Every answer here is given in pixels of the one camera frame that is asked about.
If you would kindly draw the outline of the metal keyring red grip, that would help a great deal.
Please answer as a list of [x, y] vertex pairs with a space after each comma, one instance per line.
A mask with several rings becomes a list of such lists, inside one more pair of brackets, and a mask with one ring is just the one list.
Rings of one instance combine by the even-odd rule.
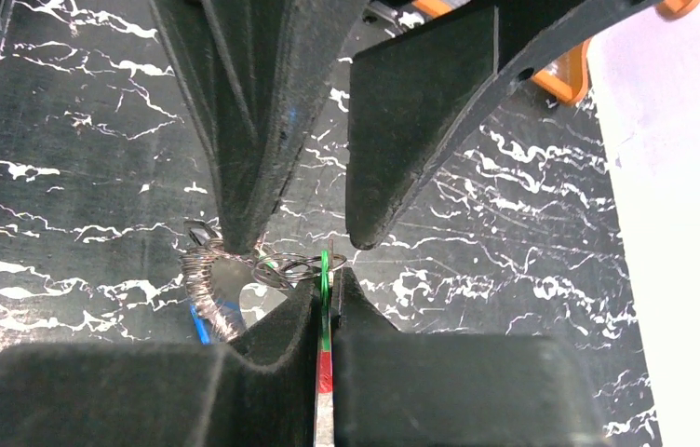
[[[240, 295], [249, 284], [262, 285], [269, 290], [292, 294], [295, 286], [315, 279], [320, 295], [320, 256], [296, 252], [274, 251], [260, 239], [247, 255], [233, 254], [224, 247], [224, 240], [214, 227], [200, 220], [183, 223], [186, 235], [194, 246], [182, 253], [179, 264], [185, 293], [198, 315], [225, 335], [235, 332], [219, 310], [219, 303], [238, 304]], [[333, 275], [347, 263], [347, 257], [333, 250], [330, 271]]]

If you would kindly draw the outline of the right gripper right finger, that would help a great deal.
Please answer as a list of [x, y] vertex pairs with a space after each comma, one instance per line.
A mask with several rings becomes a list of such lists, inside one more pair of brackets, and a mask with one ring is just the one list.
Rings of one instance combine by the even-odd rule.
[[338, 446], [605, 446], [571, 349], [534, 335], [400, 331], [336, 274]]

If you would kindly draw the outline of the orange ribbed plastic rack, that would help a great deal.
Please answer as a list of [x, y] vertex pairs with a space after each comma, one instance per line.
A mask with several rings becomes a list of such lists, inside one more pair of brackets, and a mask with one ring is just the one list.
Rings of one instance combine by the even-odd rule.
[[[433, 19], [465, 4], [465, 1], [417, 0], [412, 5]], [[666, 0], [655, 6], [657, 13], [668, 21], [679, 20], [690, 14], [700, 0]], [[591, 39], [574, 47], [543, 70], [532, 76], [532, 81], [564, 105], [577, 105], [590, 87], [587, 51]]]

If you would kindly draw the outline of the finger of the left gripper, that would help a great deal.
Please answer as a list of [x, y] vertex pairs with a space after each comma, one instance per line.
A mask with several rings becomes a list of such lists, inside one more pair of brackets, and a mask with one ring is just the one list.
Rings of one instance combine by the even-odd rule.
[[534, 73], [644, 1], [471, 1], [353, 58], [345, 223], [377, 247], [474, 127]]
[[154, 1], [206, 151], [225, 248], [247, 254], [284, 194], [362, 1]]

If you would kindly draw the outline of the green key tag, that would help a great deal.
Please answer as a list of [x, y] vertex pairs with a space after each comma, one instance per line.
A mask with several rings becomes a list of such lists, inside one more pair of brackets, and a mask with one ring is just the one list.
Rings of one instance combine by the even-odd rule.
[[323, 250], [320, 256], [321, 351], [331, 351], [330, 299], [332, 252]]

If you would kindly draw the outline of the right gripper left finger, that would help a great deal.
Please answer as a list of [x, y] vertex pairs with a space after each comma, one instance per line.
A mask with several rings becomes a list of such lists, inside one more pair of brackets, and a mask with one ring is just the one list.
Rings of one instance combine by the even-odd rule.
[[227, 343], [9, 347], [0, 446], [309, 446], [318, 295], [300, 283]]

